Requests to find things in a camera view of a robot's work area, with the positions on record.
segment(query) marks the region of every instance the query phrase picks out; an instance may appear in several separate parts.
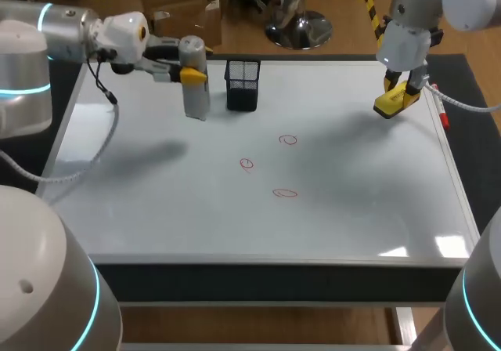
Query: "mesh pencil cup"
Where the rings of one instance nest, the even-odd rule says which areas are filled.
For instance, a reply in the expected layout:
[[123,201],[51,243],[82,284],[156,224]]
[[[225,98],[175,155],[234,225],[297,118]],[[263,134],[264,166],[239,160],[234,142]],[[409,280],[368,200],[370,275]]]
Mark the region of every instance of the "mesh pencil cup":
[[230,60],[226,63],[226,108],[254,112],[258,108],[261,61]]

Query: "white cable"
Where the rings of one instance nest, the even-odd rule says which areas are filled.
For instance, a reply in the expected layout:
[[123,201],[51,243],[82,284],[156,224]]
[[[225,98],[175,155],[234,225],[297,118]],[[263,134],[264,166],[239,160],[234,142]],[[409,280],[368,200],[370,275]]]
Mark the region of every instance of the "white cable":
[[497,110],[501,110],[501,104],[498,104],[497,106],[494,107],[473,107],[469,106],[468,104],[464,104],[461,102],[458,102],[457,100],[451,98],[450,96],[447,96],[446,94],[438,91],[434,87],[432,87],[429,83],[426,83],[424,85],[428,90],[430,90],[432,93],[434,93],[436,96],[438,96],[440,99],[444,100],[447,103],[451,103],[456,107],[463,108],[464,110],[468,110],[470,112],[478,112],[481,114],[490,114],[491,112],[496,112]]
[[82,176],[84,173],[86,173],[88,170],[90,170],[97,163],[101,155],[103,155],[104,150],[110,144],[110,141],[113,138],[115,131],[117,130],[118,119],[120,118],[120,112],[119,112],[120,109],[118,107],[118,104],[114,104],[113,111],[114,111],[113,124],[111,125],[108,135],[104,139],[103,145],[101,145],[94,158],[88,163],[88,166],[82,169],[81,171],[74,173],[73,175],[54,177],[54,178],[40,177],[26,171],[24,168],[18,165],[16,161],[14,161],[9,155],[7,155],[3,150],[0,150],[0,157],[3,158],[3,160],[6,161],[12,168],[14,168],[16,172],[20,173],[22,176],[26,177],[29,180],[36,181],[37,183],[55,184],[55,183],[64,183],[66,181],[74,181],[78,179],[80,176]]

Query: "whiteboard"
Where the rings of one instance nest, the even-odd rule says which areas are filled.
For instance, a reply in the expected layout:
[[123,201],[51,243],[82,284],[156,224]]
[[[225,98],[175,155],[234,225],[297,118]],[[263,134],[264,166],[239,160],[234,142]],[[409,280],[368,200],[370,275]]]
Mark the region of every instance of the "whiteboard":
[[[224,71],[210,62],[202,122],[180,85],[101,70],[114,140],[85,179],[38,192],[96,263],[463,264],[478,232],[428,92],[385,120],[379,63],[265,61],[258,109],[233,113]],[[81,75],[47,175],[85,167],[110,127]]]

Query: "chair base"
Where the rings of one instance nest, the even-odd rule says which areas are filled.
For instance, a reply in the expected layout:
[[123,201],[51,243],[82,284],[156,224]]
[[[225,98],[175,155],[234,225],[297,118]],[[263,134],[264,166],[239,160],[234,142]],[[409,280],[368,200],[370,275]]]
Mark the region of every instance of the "chair base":
[[268,39],[288,49],[312,49],[329,41],[333,28],[330,21],[322,14],[307,11],[296,15],[283,28],[274,24],[266,27]]

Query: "cable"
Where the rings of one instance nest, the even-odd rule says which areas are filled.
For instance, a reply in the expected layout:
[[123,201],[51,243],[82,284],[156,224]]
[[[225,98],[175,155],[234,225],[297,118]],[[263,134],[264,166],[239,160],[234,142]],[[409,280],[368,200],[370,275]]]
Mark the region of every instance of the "cable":
[[96,80],[96,87],[103,92],[104,96],[113,105],[114,119],[113,119],[113,124],[111,125],[111,128],[110,128],[110,131],[108,132],[108,135],[104,139],[103,145],[101,145],[101,147],[99,148],[96,155],[94,155],[94,157],[88,163],[88,166],[79,172],[75,172],[72,175],[62,176],[62,177],[54,177],[54,178],[46,178],[46,177],[36,176],[36,175],[28,172],[27,170],[22,168],[20,165],[18,165],[16,163],[16,161],[14,161],[5,151],[0,150],[0,157],[4,161],[6,161],[16,172],[18,172],[20,175],[24,176],[25,178],[32,180],[32,181],[35,181],[37,183],[48,183],[48,184],[64,183],[67,181],[74,181],[74,180],[80,178],[82,175],[84,175],[86,172],[88,172],[97,163],[97,161],[101,158],[101,155],[103,155],[104,150],[108,147],[111,139],[113,138],[115,132],[117,131],[118,121],[120,119],[120,107],[118,106],[117,98],[99,80],[99,69],[101,67],[101,63],[102,63],[102,61],[98,60],[97,71],[94,72],[94,70],[92,69],[92,67],[89,63],[89,60],[87,59],[88,69],[90,70],[92,76]]
[[458,102],[457,100],[451,98],[450,96],[447,96],[446,94],[438,91],[434,87],[432,87],[428,82],[426,85],[424,85],[428,90],[430,90],[432,93],[434,93],[436,96],[438,96],[440,99],[444,100],[447,103],[451,103],[452,105],[463,108],[464,110],[468,110],[470,112],[477,112],[480,114],[490,114],[492,112],[496,112],[497,110],[501,110],[501,104],[498,104],[497,106],[494,107],[473,107],[469,106],[468,104],[464,104],[461,102]]
[[57,183],[65,183],[66,181],[74,181],[79,177],[81,177],[82,175],[84,175],[86,172],[88,172],[97,163],[97,161],[101,158],[101,155],[103,155],[104,150],[110,144],[110,141],[117,130],[118,120],[120,118],[120,108],[118,104],[113,105],[113,110],[114,110],[113,124],[111,125],[108,135],[104,139],[103,145],[99,148],[96,155],[94,155],[92,160],[88,163],[88,166],[82,169],[81,171],[74,173],[73,175],[54,177],[54,178],[45,178],[41,176],[36,176],[26,171],[20,165],[18,165],[16,161],[14,161],[5,151],[0,150],[0,157],[4,161],[6,161],[17,173],[21,174],[22,176],[26,177],[29,180],[36,181],[37,183],[57,184]]

